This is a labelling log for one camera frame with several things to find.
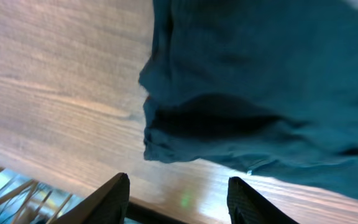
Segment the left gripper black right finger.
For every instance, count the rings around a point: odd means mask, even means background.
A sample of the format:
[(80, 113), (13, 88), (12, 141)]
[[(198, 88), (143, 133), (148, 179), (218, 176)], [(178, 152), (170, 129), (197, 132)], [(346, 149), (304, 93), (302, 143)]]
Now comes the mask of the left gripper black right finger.
[(227, 207), (232, 224), (297, 224), (239, 177), (228, 181)]

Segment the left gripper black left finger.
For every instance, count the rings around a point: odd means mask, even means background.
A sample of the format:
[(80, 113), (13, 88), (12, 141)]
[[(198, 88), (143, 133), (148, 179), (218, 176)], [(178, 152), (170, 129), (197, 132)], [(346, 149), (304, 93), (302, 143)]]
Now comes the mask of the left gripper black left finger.
[(123, 224), (129, 193), (128, 175), (118, 173), (53, 224)]

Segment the black t-shirt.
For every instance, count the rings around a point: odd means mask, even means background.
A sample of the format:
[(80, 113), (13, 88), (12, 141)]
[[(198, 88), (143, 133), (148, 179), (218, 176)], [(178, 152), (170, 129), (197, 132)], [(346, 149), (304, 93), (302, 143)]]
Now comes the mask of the black t-shirt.
[(154, 1), (144, 157), (358, 199), (358, 1)]

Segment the wooden chair below table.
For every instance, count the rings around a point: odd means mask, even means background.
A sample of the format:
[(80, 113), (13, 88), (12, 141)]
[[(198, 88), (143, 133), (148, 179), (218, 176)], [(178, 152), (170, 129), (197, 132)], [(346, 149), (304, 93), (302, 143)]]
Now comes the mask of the wooden chair below table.
[(0, 224), (52, 223), (75, 200), (73, 194), (0, 167)]

